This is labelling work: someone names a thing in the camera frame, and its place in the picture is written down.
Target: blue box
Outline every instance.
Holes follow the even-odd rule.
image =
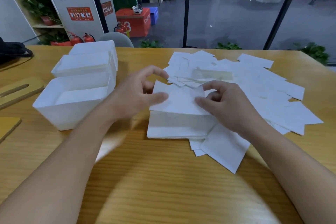
[[[150,24],[155,25],[159,18],[159,10],[157,7],[150,7]]]

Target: red planter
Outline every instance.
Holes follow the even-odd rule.
[[[70,41],[57,43],[57,42],[50,42],[50,45],[53,46],[72,46]]]
[[[43,20],[43,23],[46,26],[52,26],[55,24],[54,21],[48,16],[42,16],[41,19]]]

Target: gray floor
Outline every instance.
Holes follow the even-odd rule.
[[[336,62],[336,0],[293,0],[271,46],[273,50],[316,42],[327,48]],[[164,47],[182,47],[185,0],[164,1],[157,6],[159,19],[146,39],[159,40]],[[255,0],[190,0],[187,45],[214,48],[217,42],[232,42],[243,49],[262,49],[282,6]],[[132,38],[134,46],[143,38]]]

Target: forearm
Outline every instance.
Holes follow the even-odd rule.
[[[0,206],[0,223],[76,223],[111,122],[92,111]]]
[[[334,223],[336,175],[268,124],[246,136],[305,223]]]

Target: red fire extinguisher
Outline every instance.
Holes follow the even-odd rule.
[[[95,42],[95,38],[93,37],[93,35],[90,35],[88,33],[83,32],[85,35],[83,36],[84,42],[85,43],[89,43],[89,42]]]
[[[68,31],[70,34],[71,34],[71,39],[70,39],[70,42],[71,42],[71,45],[74,46],[75,44],[80,44],[80,43],[83,43],[83,40],[78,36],[78,35],[75,35],[74,33]]]
[[[125,34],[129,37],[127,26],[124,23],[119,22],[118,25],[114,28],[114,31]]]

